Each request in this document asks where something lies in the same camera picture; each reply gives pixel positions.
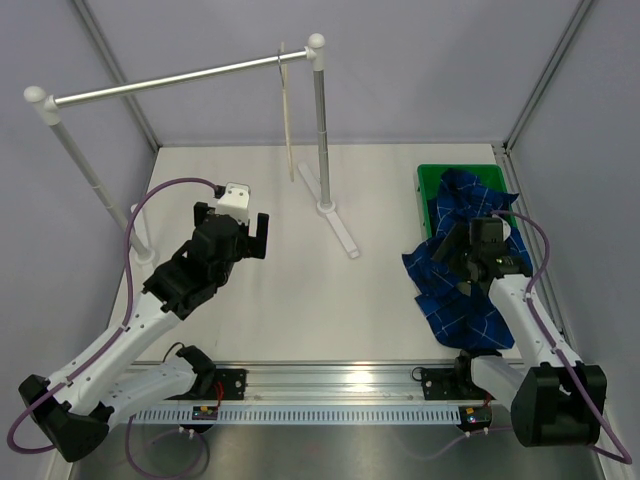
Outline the blue plaid shirt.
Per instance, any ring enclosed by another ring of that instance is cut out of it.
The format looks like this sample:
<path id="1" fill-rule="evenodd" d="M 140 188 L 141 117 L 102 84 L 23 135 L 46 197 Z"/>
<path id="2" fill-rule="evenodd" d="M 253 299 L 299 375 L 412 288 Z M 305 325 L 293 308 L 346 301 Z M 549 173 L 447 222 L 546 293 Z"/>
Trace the blue plaid shirt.
<path id="1" fill-rule="evenodd" d="M 415 298 L 435 339 L 442 345 L 472 350 L 509 350 L 515 340 L 505 320 L 482 290 L 473 285 L 469 294 L 463 279 L 432 256 L 459 223 L 508 210 L 516 194 L 493 188 L 469 171 L 450 168 L 440 176 L 434 198 L 427 201 L 435 232 L 413 252 L 404 254 L 406 272 L 419 291 Z"/>

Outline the white hanger with metal hook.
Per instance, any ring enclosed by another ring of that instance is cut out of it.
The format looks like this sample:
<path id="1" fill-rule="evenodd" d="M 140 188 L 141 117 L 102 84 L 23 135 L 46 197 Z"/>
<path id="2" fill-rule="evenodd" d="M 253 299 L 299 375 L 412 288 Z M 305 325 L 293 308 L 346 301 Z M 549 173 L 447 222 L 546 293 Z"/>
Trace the white hanger with metal hook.
<path id="1" fill-rule="evenodd" d="M 287 169 L 289 180 L 295 181 L 295 167 L 293 161 L 292 139 L 291 139 L 291 122 L 289 113 L 289 101 L 288 101 L 288 67 L 278 60 L 278 69 L 281 79 L 281 96 L 282 96 L 282 111 L 283 111 L 283 127 L 284 127 L 284 139 L 285 139 L 285 151 L 287 159 Z"/>

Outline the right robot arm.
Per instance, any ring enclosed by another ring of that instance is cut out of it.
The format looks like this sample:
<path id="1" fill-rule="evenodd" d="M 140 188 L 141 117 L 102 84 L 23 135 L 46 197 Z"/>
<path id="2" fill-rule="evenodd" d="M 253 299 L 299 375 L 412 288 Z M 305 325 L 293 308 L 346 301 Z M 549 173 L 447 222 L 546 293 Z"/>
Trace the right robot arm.
<path id="1" fill-rule="evenodd" d="M 510 412 L 525 447 L 595 445 L 600 437 L 607 379 L 563 339 L 535 290 L 536 275 L 510 253 L 512 229 L 499 214 L 458 223 L 433 255 L 462 281 L 478 287 L 511 332 L 524 362 L 519 371 L 497 353 L 467 356 L 452 374 L 455 390 L 484 390 Z"/>

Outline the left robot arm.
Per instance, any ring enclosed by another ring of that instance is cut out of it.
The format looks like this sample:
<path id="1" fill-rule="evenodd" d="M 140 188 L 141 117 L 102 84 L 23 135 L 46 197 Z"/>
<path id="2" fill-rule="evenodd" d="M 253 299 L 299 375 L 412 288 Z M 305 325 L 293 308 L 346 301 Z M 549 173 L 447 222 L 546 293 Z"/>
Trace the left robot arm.
<path id="1" fill-rule="evenodd" d="M 120 376 L 156 340 L 211 300 L 236 263 L 265 258 L 269 220 L 268 214 L 258 214 L 251 235 L 234 216 L 196 203 L 191 238 L 144 282 L 123 322 L 65 368 L 48 377 L 32 374 L 20 384 L 30 417 L 65 461 L 88 456 L 121 421 L 165 399 L 199 400 L 216 391 L 217 367 L 195 346 L 129 380 Z"/>

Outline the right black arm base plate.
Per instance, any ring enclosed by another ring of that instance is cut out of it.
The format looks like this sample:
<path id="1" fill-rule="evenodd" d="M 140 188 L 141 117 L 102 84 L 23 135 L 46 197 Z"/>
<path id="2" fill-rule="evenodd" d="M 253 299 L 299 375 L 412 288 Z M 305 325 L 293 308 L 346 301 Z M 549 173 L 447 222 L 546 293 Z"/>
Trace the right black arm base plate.
<path id="1" fill-rule="evenodd" d="M 414 367 L 411 378 L 421 386 L 425 400 L 492 400 L 485 390 L 454 368 Z"/>

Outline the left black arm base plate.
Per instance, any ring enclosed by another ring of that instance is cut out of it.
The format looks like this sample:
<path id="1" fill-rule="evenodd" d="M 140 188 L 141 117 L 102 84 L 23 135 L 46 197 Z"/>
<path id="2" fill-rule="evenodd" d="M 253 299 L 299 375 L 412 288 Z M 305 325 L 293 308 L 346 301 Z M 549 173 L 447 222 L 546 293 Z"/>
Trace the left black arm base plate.
<path id="1" fill-rule="evenodd" d="M 240 368 L 218 368 L 205 376 L 201 399 L 242 401 L 245 398 L 247 371 Z"/>

